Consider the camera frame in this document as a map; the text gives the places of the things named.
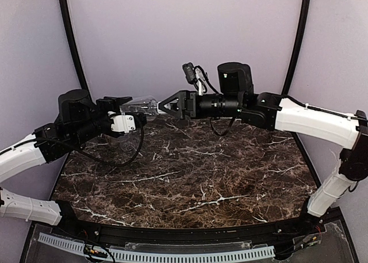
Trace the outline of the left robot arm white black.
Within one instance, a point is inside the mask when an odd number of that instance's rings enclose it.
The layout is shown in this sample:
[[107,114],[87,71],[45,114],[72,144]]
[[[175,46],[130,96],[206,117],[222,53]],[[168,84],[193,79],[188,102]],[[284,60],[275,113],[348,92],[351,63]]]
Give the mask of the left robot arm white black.
[[[84,89],[70,90],[59,96],[59,113],[53,123],[34,130],[23,140],[1,151],[1,181],[76,151],[90,159],[83,151],[89,140],[104,134],[119,138],[136,129],[144,135],[147,118],[143,112],[121,107],[132,97],[104,97],[92,101]],[[15,194],[1,188],[1,217],[19,218],[57,226],[76,219],[67,201],[46,201]]]

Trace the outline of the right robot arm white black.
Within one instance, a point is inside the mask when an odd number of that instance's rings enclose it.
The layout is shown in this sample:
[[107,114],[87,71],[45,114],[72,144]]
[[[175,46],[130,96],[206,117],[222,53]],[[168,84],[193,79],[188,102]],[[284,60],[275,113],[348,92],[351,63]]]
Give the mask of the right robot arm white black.
[[254,93],[251,69],[238,62],[218,66],[220,93],[181,90],[161,101],[161,112],[178,119],[227,117],[268,131],[287,131],[342,147],[333,172],[306,201],[305,216],[322,217],[353,184],[367,178],[367,117],[303,104],[291,96]]

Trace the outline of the clear plastic bottle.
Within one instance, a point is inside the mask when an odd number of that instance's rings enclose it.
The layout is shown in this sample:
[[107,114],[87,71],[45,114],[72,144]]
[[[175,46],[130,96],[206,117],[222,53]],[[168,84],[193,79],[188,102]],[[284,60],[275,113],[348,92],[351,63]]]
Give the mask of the clear plastic bottle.
[[133,98],[120,106],[122,113],[143,113],[147,121],[153,121],[159,116],[158,101],[153,96]]

